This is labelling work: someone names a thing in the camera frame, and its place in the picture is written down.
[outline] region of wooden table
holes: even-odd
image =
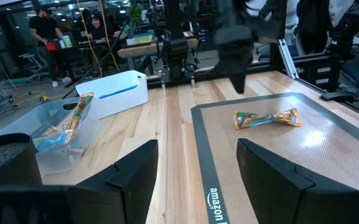
[[[192,37],[193,34],[191,32],[184,32],[187,37]],[[196,38],[187,39],[187,45],[190,49],[196,48],[198,46],[198,40]],[[159,49],[161,50],[163,43],[159,43]],[[125,49],[120,49],[118,51],[118,55],[121,58],[126,58],[128,61],[129,69],[135,70],[135,61],[134,58],[138,56],[148,56],[154,55],[157,53],[157,45],[156,44],[149,44],[144,46],[138,47],[129,47]]]
[[[190,109],[198,104],[299,92],[359,127],[359,114],[278,72],[248,75],[246,94],[229,79],[149,90],[149,102],[101,120],[99,135],[70,172],[47,175],[45,184],[76,184],[149,139],[159,141],[159,168],[147,223],[208,223]]]

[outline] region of wrapper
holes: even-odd
[[[237,130],[272,122],[288,124],[295,127],[302,126],[301,118],[299,117],[297,109],[290,109],[282,113],[267,115],[235,111],[233,122]]]
[[[73,116],[67,124],[62,124],[61,128],[52,126],[42,133],[39,138],[34,139],[34,144],[37,149],[42,152],[56,151],[58,149],[64,151],[68,148],[67,144],[75,137],[75,130],[81,121],[85,119],[90,108],[88,105],[92,99],[93,93],[81,95],[78,104],[74,108]]]

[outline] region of red bag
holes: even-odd
[[[57,45],[55,43],[48,43],[46,45],[47,51],[56,51]]]

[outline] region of dark container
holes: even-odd
[[[42,185],[37,165],[35,148],[28,134],[7,134],[0,136],[0,147],[23,143],[24,149],[0,165],[0,185]]]

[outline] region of potted plant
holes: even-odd
[[[128,36],[128,39],[127,39],[128,45],[135,44],[134,31],[136,29],[136,24],[138,24],[138,21],[142,18],[142,10],[143,10],[143,7],[139,3],[132,4],[126,10],[126,15],[130,17],[129,28],[126,30],[126,33]]]

